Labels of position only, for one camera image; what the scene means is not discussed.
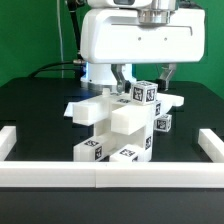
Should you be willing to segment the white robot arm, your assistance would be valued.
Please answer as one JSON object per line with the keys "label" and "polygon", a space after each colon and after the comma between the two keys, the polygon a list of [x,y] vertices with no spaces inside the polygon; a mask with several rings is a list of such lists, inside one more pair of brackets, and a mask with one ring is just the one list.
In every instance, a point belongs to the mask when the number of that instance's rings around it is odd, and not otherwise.
{"label": "white robot arm", "polygon": [[65,0],[73,21],[88,5],[83,23],[74,26],[78,54],[87,63],[84,86],[116,88],[132,80],[134,64],[160,64],[157,79],[166,90],[180,62],[204,54],[205,11],[188,0]]}

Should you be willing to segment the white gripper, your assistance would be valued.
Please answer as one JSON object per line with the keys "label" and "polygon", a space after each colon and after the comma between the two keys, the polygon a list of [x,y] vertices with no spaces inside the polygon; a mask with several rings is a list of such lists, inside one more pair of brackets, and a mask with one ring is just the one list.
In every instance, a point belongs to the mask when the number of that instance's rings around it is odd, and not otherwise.
{"label": "white gripper", "polygon": [[178,62],[197,62],[204,54],[205,12],[180,8],[168,24],[141,24],[135,10],[92,9],[84,17],[81,56],[93,64],[112,64],[117,92],[128,93],[131,83],[122,72],[126,63],[162,65],[158,84],[167,90]]}

